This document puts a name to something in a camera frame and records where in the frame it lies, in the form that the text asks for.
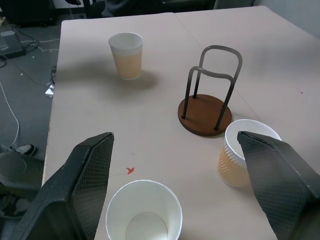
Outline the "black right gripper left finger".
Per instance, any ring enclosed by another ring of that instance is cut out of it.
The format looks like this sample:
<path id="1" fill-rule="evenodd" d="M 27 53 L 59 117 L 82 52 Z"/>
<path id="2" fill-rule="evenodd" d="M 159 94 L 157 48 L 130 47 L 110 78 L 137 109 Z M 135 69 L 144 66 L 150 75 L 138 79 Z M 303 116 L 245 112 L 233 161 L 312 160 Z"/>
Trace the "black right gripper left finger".
<path id="1" fill-rule="evenodd" d="M 106 198 L 113 144 L 114 134 L 105 132 L 76 145 L 9 238 L 93 240 Z"/>

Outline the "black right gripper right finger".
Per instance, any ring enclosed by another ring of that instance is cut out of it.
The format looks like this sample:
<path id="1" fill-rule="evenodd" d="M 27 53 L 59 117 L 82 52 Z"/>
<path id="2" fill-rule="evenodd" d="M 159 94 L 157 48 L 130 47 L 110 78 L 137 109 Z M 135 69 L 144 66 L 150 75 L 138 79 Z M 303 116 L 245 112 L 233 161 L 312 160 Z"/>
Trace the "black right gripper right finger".
<path id="1" fill-rule="evenodd" d="M 256 200 L 279 240 L 320 238 L 320 176 L 286 142 L 239 131 Z"/>

